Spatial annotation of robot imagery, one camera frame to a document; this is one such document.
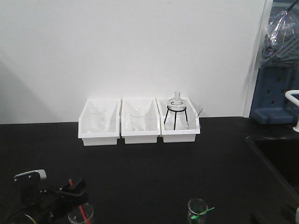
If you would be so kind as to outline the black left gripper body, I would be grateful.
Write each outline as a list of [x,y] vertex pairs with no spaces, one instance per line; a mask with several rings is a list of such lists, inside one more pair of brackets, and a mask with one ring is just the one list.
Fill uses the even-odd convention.
[[62,216],[63,188],[42,189],[39,181],[15,181],[21,204],[14,216]]

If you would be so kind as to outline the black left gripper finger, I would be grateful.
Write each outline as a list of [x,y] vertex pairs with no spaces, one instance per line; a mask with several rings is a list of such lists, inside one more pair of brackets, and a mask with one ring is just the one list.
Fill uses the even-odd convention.
[[86,195],[86,182],[84,179],[74,181],[64,185],[59,190],[61,196],[85,196]]
[[88,195],[85,196],[61,196],[59,195],[48,207],[49,211],[46,220],[53,223],[58,219],[68,215],[76,207],[88,203]]

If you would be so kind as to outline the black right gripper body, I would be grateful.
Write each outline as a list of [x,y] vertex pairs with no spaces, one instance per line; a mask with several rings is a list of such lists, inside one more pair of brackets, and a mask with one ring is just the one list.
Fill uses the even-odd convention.
[[299,208],[294,208],[290,205],[281,206],[279,215],[283,218],[283,222],[278,219],[270,220],[259,213],[250,214],[251,224],[298,224],[299,223]]

